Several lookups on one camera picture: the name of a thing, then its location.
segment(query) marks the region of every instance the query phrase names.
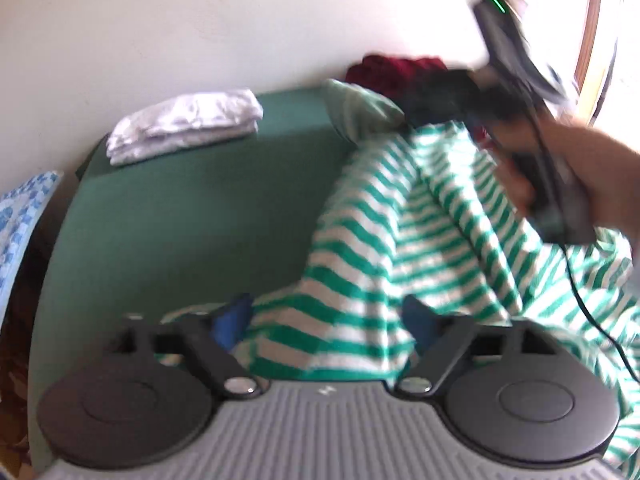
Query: logo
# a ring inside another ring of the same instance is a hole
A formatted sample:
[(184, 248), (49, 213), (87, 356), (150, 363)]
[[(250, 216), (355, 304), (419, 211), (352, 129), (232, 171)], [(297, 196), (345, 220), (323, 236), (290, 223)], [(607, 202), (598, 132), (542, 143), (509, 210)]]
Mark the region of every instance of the logo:
[(330, 384), (328, 384), (327, 386), (325, 386), (324, 388), (320, 388), (318, 390), (318, 393), (320, 395), (324, 395), (325, 397), (328, 397), (330, 395), (333, 395), (335, 392), (337, 392), (338, 390), (336, 390), (333, 386), (331, 386)]

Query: red clothing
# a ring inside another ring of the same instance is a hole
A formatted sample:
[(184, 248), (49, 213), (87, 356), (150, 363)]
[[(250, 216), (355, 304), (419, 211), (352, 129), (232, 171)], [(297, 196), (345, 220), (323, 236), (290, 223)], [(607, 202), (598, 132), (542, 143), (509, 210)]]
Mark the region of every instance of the red clothing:
[[(439, 57), (409, 59), (369, 54), (362, 58), (361, 63), (349, 67), (344, 81), (373, 90), (393, 100), (402, 94), (418, 70), (446, 69)], [(472, 140), (481, 146), (489, 139), (482, 127), (473, 128), (470, 134)]]

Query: pillow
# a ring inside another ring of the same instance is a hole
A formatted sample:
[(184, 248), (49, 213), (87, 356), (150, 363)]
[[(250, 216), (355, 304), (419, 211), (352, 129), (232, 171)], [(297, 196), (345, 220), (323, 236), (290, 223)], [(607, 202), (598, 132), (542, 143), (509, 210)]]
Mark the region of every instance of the pillow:
[(404, 112), (393, 101), (358, 85), (329, 79), (322, 96), (335, 129), (355, 144), (375, 134), (395, 133), (404, 123)]
[(0, 324), (31, 233), (61, 177), (47, 171), (0, 196)]

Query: round black footpad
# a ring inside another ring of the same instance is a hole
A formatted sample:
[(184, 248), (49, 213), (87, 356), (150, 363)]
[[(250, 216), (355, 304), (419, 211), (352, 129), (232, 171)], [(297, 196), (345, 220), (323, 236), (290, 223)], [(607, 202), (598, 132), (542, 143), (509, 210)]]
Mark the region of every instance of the round black footpad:
[(54, 384), (38, 406), (38, 424), (60, 458), (109, 470), (173, 454), (203, 430), (211, 411), (209, 391), (187, 372), (114, 354)]
[(455, 381), (446, 412), (477, 446), (510, 460), (561, 463), (602, 450), (618, 400), (571, 357), (522, 354)]

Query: green led light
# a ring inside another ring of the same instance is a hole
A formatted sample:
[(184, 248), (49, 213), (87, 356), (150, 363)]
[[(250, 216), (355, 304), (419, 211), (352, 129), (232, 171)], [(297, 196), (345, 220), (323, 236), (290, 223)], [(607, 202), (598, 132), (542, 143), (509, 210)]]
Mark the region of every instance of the green led light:
[(503, 14), (506, 14), (507, 11), (504, 10), (504, 7), (502, 6), (502, 4), (498, 1), (498, 0), (493, 0), (495, 2), (495, 4), (498, 6), (498, 9), (500, 9), (502, 11)]

